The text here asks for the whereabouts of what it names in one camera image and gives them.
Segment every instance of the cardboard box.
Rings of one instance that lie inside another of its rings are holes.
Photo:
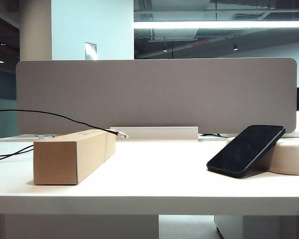
[[[34,184],[78,184],[115,153],[116,136],[91,129],[34,142]]]

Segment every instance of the black smartphone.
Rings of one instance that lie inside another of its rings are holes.
[[[235,178],[244,177],[285,132],[283,126],[251,125],[217,153],[207,168]]]

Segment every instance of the phone case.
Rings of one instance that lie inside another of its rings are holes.
[[[244,176],[246,176],[246,174],[250,171],[250,169],[255,165],[255,163],[257,163],[267,152],[268,150],[274,146],[276,144],[276,142],[278,141],[278,139],[281,138],[281,136],[284,135],[284,133],[286,132],[285,128],[282,127],[282,130],[263,148],[263,150],[251,161],[250,164],[247,165],[247,167],[237,173],[237,172],[232,172],[232,171],[228,171],[228,170],[224,170],[224,169],[221,169],[221,168],[215,168],[215,167],[212,167],[209,165],[209,162],[212,160],[210,160],[206,166],[207,166],[207,169],[211,172],[215,172],[215,173],[220,173],[220,174],[224,174],[224,175],[228,175],[228,176],[231,176],[231,177],[235,177],[235,178],[242,178]]]

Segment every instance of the desk surface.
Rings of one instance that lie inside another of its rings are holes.
[[[0,153],[27,142],[0,142]],[[0,161],[0,214],[299,215],[299,176],[207,171],[224,141],[117,142],[76,186],[34,186],[32,153]]]

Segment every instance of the floor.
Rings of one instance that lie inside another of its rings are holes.
[[[159,216],[159,239],[220,239],[214,216]]]

